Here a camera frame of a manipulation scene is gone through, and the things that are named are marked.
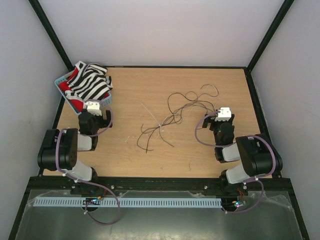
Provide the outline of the white zip tie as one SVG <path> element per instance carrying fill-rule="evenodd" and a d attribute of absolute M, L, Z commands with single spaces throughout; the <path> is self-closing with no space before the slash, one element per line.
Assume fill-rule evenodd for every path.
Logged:
<path fill-rule="evenodd" d="M 145 104 L 143 102 L 140 102 L 140 104 L 151 115 L 151 117 L 155 120 L 155 122 L 157 123 L 157 126 L 158 126 L 158 130 L 160 131 L 160 133 L 162 133 L 163 132 L 163 130 L 162 130 L 163 124 L 160 123 L 160 121 L 153 115 L 153 113 L 145 106 Z"/>

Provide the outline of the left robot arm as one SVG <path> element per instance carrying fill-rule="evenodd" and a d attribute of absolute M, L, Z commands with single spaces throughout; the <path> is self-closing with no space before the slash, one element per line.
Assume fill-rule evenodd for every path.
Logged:
<path fill-rule="evenodd" d="M 78 115 L 77 128 L 48 129 L 37 155 L 40 168 L 57 171 L 75 183 L 82 182 L 82 188 L 89 194 L 100 188 L 98 174 L 93 167 L 78 158 L 78 152 L 95 151 L 99 135 L 113 125 L 110 108 L 103 109 L 101 115 L 94 115 L 84 109 Z"/>

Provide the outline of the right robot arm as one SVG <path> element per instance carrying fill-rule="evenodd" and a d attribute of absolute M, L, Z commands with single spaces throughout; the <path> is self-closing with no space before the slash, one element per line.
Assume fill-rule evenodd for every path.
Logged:
<path fill-rule="evenodd" d="M 235 137 L 232 113 L 204 116 L 202 128 L 213 132 L 214 154 L 218 162 L 240 161 L 235 167 L 226 169 L 219 176 L 219 190 L 231 194 L 239 184 L 277 175 L 283 168 L 283 160 L 264 133 Z"/>

